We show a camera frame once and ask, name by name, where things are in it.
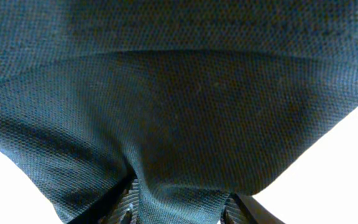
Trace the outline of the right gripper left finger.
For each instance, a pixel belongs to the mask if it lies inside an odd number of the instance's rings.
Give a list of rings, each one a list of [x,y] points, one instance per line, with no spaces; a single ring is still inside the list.
[[[102,223],[119,205],[124,192],[129,190],[135,180],[135,175],[130,174],[120,180],[114,187],[109,189],[101,198],[92,203],[83,213],[68,222],[68,224],[97,224]]]

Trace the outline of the black t-shirt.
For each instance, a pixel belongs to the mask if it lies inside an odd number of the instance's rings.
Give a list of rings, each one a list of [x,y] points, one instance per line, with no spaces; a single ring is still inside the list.
[[[64,223],[216,223],[357,106],[358,1],[0,1],[0,151]]]

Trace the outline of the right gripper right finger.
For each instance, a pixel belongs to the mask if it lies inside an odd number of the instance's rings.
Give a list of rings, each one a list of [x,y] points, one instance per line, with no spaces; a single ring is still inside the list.
[[[221,224],[285,224],[252,196],[230,194],[221,214]]]

